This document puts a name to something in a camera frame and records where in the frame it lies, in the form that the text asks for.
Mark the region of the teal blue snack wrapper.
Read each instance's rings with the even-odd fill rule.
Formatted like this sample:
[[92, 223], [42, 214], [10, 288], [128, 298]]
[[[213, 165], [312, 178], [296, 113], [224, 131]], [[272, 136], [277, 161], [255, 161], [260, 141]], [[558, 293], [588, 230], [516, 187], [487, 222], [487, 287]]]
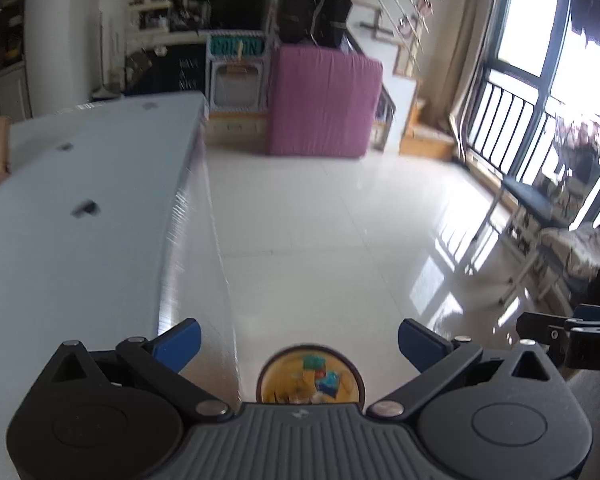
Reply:
[[316, 370], [314, 372], [315, 391], [322, 396], [336, 399], [340, 387], [340, 376], [333, 370]]

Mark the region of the folding chair with cushion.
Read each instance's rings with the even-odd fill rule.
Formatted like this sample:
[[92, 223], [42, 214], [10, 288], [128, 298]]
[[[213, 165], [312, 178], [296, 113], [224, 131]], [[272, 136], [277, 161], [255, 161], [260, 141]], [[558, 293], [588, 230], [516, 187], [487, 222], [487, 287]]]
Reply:
[[501, 180], [500, 188], [469, 246], [474, 247], [484, 228], [492, 224], [493, 211], [505, 193], [514, 196], [518, 207], [530, 214], [540, 229], [535, 232], [520, 271], [508, 280], [508, 289], [498, 302], [506, 304], [539, 261], [544, 261], [556, 278], [569, 286], [591, 283], [600, 270], [600, 226], [585, 223], [577, 229], [569, 229], [554, 216], [554, 206], [538, 188], [513, 177], [505, 176]]

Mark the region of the yellow wastebasket dark rim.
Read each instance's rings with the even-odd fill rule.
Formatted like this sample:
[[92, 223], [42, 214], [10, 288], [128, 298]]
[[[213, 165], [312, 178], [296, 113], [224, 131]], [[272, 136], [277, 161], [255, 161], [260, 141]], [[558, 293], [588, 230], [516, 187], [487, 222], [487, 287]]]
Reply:
[[[340, 376], [336, 399], [322, 396], [314, 388], [314, 371], [304, 370], [307, 354], [324, 356], [327, 370]], [[265, 404], [355, 404], [364, 408], [366, 389], [358, 368], [342, 353], [320, 344], [295, 344], [271, 356], [260, 371], [256, 399]]]

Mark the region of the teal torn wrapper piece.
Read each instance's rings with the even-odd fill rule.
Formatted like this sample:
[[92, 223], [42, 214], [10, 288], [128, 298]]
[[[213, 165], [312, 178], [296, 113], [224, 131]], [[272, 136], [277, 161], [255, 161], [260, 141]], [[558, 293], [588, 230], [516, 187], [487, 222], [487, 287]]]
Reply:
[[302, 358], [302, 367], [304, 370], [313, 370], [314, 372], [324, 372], [327, 370], [326, 359], [324, 356], [316, 354], [307, 354]]

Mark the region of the white table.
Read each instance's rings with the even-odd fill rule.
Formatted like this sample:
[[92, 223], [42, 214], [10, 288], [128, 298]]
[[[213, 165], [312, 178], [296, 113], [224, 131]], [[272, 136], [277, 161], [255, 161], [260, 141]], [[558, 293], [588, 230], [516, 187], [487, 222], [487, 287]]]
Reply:
[[176, 193], [206, 114], [199, 93], [84, 105], [12, 127], [0, 184], [0, 479], [6, 430], [67, 339], [157, 333]]

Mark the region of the pink upright mattress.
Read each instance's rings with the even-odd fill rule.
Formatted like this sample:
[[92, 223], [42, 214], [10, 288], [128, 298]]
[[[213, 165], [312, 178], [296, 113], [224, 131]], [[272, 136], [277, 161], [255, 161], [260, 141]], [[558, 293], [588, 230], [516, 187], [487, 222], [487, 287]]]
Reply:
[[274, 53], [266, 150], [361, 158], [370, 145], [382, 65], [335, 49], [283, 44]]

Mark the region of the black chalkboard sign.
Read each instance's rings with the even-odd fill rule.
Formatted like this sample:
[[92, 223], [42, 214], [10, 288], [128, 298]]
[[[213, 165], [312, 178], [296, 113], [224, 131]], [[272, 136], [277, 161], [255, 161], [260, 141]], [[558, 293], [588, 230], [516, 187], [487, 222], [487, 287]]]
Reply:
[[125, 96], [198, 91], [206, 93], [205, 44], [140, 49], [125, 58]]

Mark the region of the white pet cage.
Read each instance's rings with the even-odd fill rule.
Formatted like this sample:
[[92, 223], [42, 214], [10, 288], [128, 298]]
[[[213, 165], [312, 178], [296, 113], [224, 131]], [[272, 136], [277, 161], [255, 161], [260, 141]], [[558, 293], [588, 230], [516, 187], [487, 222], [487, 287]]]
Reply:
[[215, 112], [255, 113], [262, 108], [268, 38], [252, 30], [219, 30], [207, 40], [207, 88]]

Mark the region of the wooden staircase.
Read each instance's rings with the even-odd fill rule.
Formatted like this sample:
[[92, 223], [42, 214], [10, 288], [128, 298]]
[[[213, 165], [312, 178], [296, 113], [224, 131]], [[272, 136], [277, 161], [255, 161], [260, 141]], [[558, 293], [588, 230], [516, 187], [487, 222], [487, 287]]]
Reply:
[[457, 16], [443, 10], [431, 15], [428, 28], [422, 32], [422, 45], [411, 68], [402, 75], [403, 44], [396, 35], [373, 32], [370, 28], [378, 23], [389, 29], [388, 18], [379, 6], [353, 3], [348, 17], [348, 32], [363, 54], [382, 64], [382, 90], [391, 100], [393, 115], [384, 131], [374, 134], [374, 148], [388, 155], [400, 152], [400, 144], [415, 108], [418, 96], [432, 96], [441, 84], [446, 66], [453, 50], [452, 41], [457, 33]]

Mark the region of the beige curtain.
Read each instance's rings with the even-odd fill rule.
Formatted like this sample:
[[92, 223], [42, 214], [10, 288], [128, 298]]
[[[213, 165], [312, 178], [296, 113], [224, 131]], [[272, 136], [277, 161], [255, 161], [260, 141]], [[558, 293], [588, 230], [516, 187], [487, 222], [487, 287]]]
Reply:
[[495, 3], [496, 0], [465, 0], [463, 6], [460, 30], [437, 107], [437, 121], [445, 122], [459, 138], [462, 136], [468, 94], [486, 48], [486, 35]]

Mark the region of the black vest on hanger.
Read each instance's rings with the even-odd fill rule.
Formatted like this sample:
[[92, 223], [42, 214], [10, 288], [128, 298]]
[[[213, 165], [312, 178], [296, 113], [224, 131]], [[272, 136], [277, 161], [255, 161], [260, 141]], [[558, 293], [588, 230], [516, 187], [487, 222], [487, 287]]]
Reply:
[[351, 8], [351, 0], [282, 0], [277, 17], [279, 40], [339, 49]]

